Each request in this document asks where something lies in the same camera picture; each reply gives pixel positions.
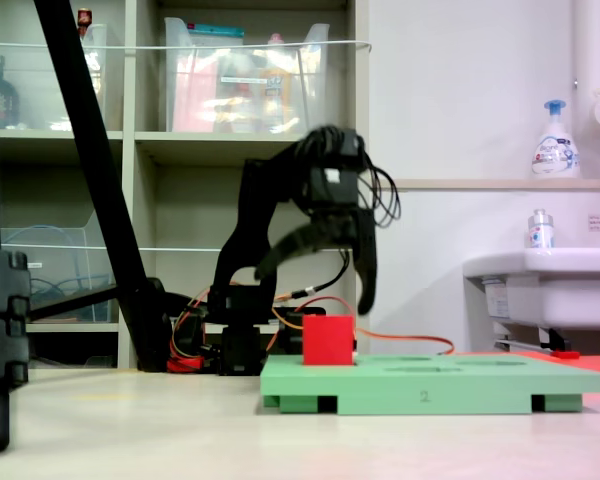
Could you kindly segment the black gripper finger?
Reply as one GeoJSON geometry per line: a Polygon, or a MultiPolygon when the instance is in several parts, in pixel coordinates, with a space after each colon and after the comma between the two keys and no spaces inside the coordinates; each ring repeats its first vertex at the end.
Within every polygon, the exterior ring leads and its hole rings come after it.
{"type": "Polygon", "coordinates": [[[338,245],[341,224],[317,221],[293,230],[276,243],[255,268],[254,278],[264,280],[277,273],[278,267],[291,258],[304,256],[338,245]]]}
{"type": "Polygon", "coordinates": [[[373,218],[356,219],[356,240],[352,247],[354,268],[361,281],[358,314],[367,315],[375,301],[377,283],[377,250],[373,218]]]}

